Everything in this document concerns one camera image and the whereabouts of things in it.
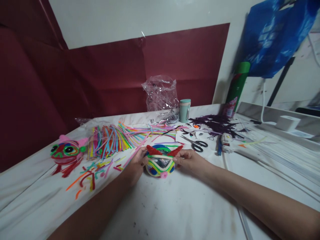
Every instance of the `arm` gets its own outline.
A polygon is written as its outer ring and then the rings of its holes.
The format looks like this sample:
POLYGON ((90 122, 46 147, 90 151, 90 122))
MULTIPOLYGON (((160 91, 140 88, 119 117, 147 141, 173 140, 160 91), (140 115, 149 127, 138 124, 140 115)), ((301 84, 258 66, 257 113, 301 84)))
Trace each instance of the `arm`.
POLYGON ((282 239, 320 239, 320 213, 292 198, 206 161, 193 150, 173 159, 244 206, 282 239))
POLYGON ((140 148, 117 178, 64 221, 48 239, 97 239, 121 200, 139 180, 148 162, 145 154, 146 148, 140 148))

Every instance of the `teal cup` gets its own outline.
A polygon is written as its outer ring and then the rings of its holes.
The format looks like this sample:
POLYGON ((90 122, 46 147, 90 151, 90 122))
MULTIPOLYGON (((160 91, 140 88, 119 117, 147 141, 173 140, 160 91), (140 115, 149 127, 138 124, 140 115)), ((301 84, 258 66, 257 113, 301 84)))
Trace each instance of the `teal cup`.
POLYGON ((180 100, 180 122, 182 123, 188 122, 190 106, 191 106, 191 99, 180 100))

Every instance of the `pink nose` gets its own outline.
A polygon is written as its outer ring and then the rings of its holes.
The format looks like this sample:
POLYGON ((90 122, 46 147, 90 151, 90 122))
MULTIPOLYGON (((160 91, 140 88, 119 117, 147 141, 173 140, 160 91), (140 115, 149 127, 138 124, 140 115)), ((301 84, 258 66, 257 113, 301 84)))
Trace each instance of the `pink nose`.
POLYGON ((166 179, 168 176, 168 173, 167 172, 163 172, 160 174, 160 178, 163 178, 163 179, 166 179))

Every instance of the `white wall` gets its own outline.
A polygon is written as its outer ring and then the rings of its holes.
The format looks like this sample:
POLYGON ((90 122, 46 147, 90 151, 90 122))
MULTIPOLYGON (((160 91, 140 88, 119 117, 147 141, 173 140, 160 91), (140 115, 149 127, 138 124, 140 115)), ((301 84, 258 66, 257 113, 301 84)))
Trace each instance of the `white wall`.
MULTIPOLYGON (((230 22, 213 103, 223 103, 250 7, 262 0, 49 0, 69 49, 230 22)), ((280 74, 267 82, 266 102, 280 74)), ((319 81, 312 60, 296 61, 275 103, 306 100, 319 81), (306 88, 305 81, 310 81, 306 88)), ((260 78, 248 78, 241 101, 261 104, 260 78)))

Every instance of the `black pipe cleaner scraps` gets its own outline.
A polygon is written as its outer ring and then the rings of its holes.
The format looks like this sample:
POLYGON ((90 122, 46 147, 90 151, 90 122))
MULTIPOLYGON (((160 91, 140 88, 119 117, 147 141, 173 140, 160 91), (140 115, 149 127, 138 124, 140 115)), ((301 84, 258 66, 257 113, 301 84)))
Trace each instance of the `black pipe cleaner scraps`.
POLYGON ((234 131, 234 125, 238 123, 231 123, 229 118, 221 115, 207 115, 198 118, 190 118, 194 124, 204 124, 209 127, 213 132, 208 132, 212 138, 223 133, 229 133, 233 138, 238 136, 243 138, 234 131))

